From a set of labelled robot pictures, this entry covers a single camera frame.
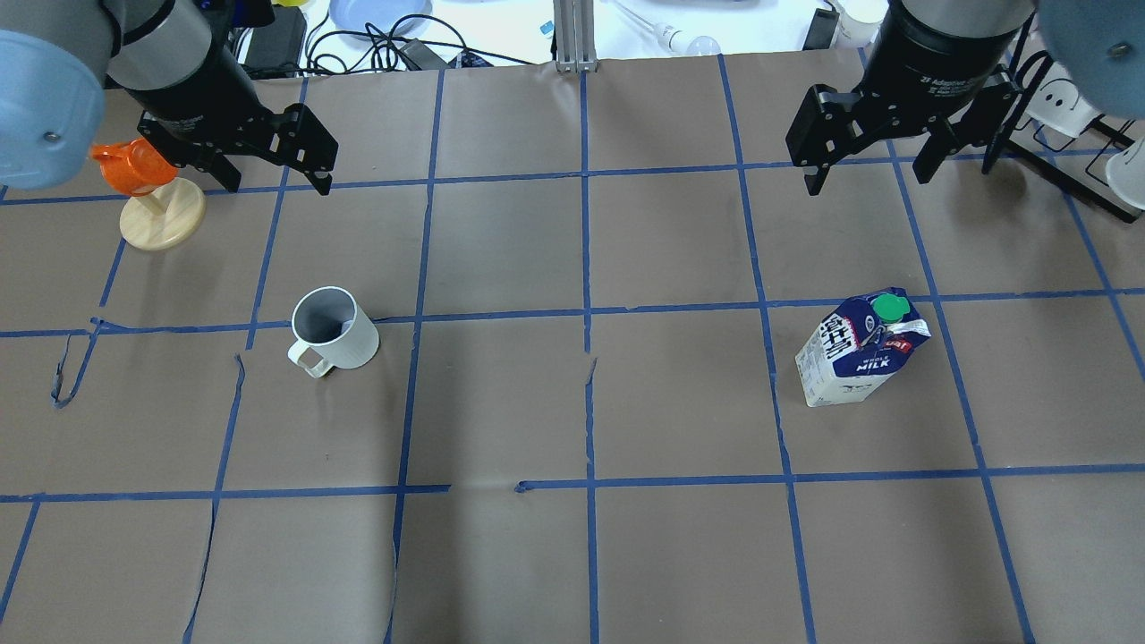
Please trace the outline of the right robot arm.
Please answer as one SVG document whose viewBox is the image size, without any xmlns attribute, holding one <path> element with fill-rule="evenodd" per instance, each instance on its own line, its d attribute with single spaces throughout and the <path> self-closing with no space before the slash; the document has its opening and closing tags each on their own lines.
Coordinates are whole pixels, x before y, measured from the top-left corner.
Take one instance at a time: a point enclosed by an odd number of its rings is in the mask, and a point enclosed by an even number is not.
<svg viewBox="0 0 1145 644">
<path fill-rule="evenodd" d="M 925 184 L 966 147 L 989 170 L 1030 99 L 1039 60 L 1063 65 L 1100 113 L 1142 118 L 1142 1 L 892 1 L 852 91 L 810 86 L 785 132 L 806 191 L 879 141 L 923 136 Z"/>
</svg>

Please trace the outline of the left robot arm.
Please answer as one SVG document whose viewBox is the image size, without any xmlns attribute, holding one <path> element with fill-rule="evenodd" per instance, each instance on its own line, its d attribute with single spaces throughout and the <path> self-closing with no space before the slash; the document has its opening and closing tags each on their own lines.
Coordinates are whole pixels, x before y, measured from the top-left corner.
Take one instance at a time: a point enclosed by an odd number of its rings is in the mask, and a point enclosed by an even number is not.
<svg viewBox="0 0 1145 644">
<path fill-rule="evenodd" d="M 104 85 L 139 102 L 139 134 L 175 167 L 240 188 L 232 156 L 302 173 L 327 195 L 338 143 L 309 107 L 274 113 L 234 57 L 237 26 L 270 1 L 3 1 L 1 179 L 35 191 L 78 174 L 104 119 Z"/>
</svg>

